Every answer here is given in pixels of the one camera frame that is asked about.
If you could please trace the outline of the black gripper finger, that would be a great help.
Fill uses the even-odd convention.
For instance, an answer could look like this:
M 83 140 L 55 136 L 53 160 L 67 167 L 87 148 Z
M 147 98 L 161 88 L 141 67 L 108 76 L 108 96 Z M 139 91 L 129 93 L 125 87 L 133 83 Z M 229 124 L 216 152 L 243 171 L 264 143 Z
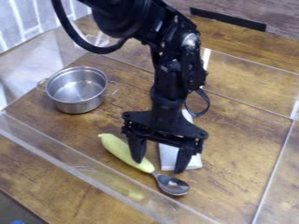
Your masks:
M 192 159 L 192 149 L 191 148 L 180 148 L 177 151 L 177 156 L 176 156 L 176 162 L 175 162 L 175 167 L 173 167 L 173 172 L 175 173 L 181 173 L 184 172 L 188 163 L 191 162 Z
M 147 140 L 136 135 L 132 135 L 128 138 L 131 157 L 139 164 L 141 163 L 145 156 L 145 142 Z

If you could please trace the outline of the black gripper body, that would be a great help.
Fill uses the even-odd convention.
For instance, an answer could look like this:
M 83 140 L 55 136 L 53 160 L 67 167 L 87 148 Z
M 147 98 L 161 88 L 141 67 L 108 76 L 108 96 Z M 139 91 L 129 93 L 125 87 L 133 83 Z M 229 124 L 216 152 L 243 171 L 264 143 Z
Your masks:
M 129 111 L 121 115 L 124 126 L 121 132 L 127 141 L 132 135 L 145 140 L 168 144 L 176 148 L 191 148 L 193 154 L 201 153 L 204 140 L 208 132 L 187 121 L 183 114 L 179 114 L 175 122 L 151 122 L 149 111 Z

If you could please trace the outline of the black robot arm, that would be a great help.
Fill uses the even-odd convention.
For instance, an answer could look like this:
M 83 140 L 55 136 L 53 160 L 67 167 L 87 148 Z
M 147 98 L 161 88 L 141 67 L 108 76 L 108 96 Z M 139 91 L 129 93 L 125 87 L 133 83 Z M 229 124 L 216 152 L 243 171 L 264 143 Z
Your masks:
M 133 38 L 149 46 L 153 62 L 152 109 L 125 112 L 123 133 L 131 156 L 140 162 L 145 142 L 179 149 L 173 171 L 180 173 L 201 152 L 208 133 L 188 123 L 181 108 L 189 93 L 203 95 L 207 72 L 195 23 L 163 0 L 79 0 L 92 9 L 99 29 L 117 39 Z

